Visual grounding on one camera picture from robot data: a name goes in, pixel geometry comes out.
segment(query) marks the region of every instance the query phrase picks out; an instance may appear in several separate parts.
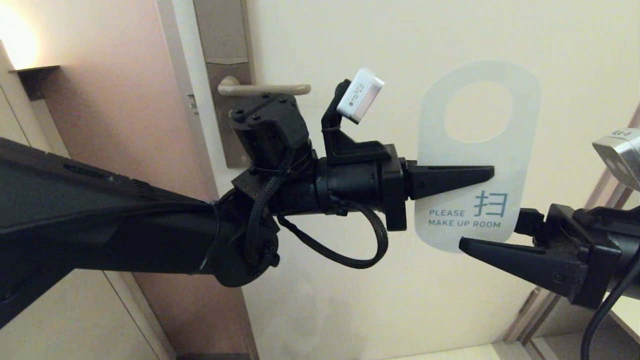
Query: pink wall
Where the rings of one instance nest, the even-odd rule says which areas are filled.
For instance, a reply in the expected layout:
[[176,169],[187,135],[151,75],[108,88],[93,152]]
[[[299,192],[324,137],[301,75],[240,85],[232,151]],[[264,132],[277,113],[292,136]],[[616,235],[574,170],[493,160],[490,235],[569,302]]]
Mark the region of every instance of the pink wall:
[[[38,39],[34,66],[61,65],[45,99],[79,160],[200,199],[206,186],[154,0],[11,0]],[[136,274],[178,354],[242,353],[240,289],[213,276]]]

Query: black cable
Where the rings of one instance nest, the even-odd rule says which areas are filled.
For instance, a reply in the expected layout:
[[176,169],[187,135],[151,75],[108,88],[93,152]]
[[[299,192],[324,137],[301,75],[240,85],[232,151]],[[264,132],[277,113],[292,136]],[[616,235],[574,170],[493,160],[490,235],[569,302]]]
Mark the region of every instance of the black cable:
[[122,206],[112,206],[108,208],[77,211],[75,213],[23,222],[10,227],[0,228],[0,236],[27,236],[42,232],[60,231],[60,228],[70,225],[73,227],[88,227],[109,220],[120,220],[122,218],[134,216],[194,211],[215,210],[214,206],[205,202],[201,204],[177,201],[141,202]]
[[356,269],[366,269],[375,265],[377,262],[382,259],[382,257],[387,252],[389,241],[387,236],[387,229],[385,229],[385,225],[380,220],[380,217],[376,215],[373,210],[368,207],[350,200],[339,200],[339,205],[355,208],[359,212],[361,212],[367,220],[371,223],[373,227],[373,231],[376,233],[376,240],[378,241],[378,249],[376,251],[376,255],[373,258],[368,260],[361,259],[353,259],[348,258],[347,256],[338,254],[337,252],[329,249],[328,247],[322,245],[317,240],[313,239],[311,236],[306,234],[304,231],[298,229],[297,226],[288,221],[283,214],[278,214],[278,222],[280,225],[286,227],[290,232],[298,237],[305,245],[309,246],[311,249],[315,250],[318,254],[326,257],[329,260],[335,261],[338,264],[342,264],[344,266],[348,266],[350,268]]
[[[307,165],[312,160],[313,160],[313,156],[311,154],[308,154],[306,156],[302,156],[300,159],[298,159],[297,162],[295,162],[295,163],[292,162],[291,163],[291,166],[289,167],[289,170],[292,173],[295,173],[296,169],[301,169],[301,168],[307,167]],[[273,170],[273,169],[268,169],[268,168],[259,168],[259,167],[256,167],[255,165],[253,165],[251,167],[251,170],[259,172],[259,173],[264,174],[264,175],[272,175],[272,176],[277,176],[280,173],[280,171],[278,169]]]
[[262,187],[258,197],[253,203],[249,221],[247,223],[246,235],[244,238],[244,257],[250,265],[258,265],[258,254],[256,253],[256,242],[258,238],[258,227],[260,220],[264,216],[264,207],[269,203],[269,199],[278,191],[287,177],[287,171],[293,161],[294,150],[287,150],[284,160],[278,167],[278,175],[273,176]]
[[640,275],[640,247],[636,251],[634,257],[629,261],[629,266],[626,274],[622,277],[620,282],[616,284],[613,290],[609,293],[606,300],[600,305],[596,313],[593,315],[587,325],[587,329],[582,336],[582,343],[580,344],[580,360],[589,360],[591,352],[591,342],[593,336],[598,329],[602,320],[607,316],[616,301],[620,299],[625,290],[631,285],[637,277]]

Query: chinese character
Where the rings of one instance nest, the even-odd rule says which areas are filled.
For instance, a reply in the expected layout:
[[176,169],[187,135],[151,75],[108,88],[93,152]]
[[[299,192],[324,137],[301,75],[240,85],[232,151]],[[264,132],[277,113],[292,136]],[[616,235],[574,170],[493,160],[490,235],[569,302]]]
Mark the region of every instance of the chinese character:
[[[482,208],[485,206],[500,206],[500,212],[499,213],[485,213],[486,215],[498,215],[500,217],[504,216],[504,208],[506,208],[507,206],[507,195],[506,193],[489,193],[489,196],[486,196],[484,194],[484,190],[482,191],[482,193],[480,194],[480,196],[476,196],[476,199],[480,200],[480,203],[478,205],[474,205],[474,208],[478,208],[478,213],[475,214],[474,216],[479,217],[480,215],[482,215]],[[485,203],[484,200],[485,199],[489,199],[489,197],[502,197],[502,201],[501,202],[489,202],[489,203]]]

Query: light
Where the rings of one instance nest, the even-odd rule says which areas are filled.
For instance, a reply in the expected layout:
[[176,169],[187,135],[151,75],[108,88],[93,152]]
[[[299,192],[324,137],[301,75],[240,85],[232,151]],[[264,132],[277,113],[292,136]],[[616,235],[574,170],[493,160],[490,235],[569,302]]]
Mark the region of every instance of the light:
[[24,18],[0,4],[0,40],[16,70],[34,67],[38,56],[38,40]]

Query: door hanger hole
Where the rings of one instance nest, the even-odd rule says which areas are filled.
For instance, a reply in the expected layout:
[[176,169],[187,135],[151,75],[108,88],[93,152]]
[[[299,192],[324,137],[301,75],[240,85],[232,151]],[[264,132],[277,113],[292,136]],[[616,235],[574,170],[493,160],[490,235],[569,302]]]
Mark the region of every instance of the door hanger hole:
[[445,109],[444,128],[461,142],[483,142],[500,134],[509,124],[512,95],[495,81],[460,88]]

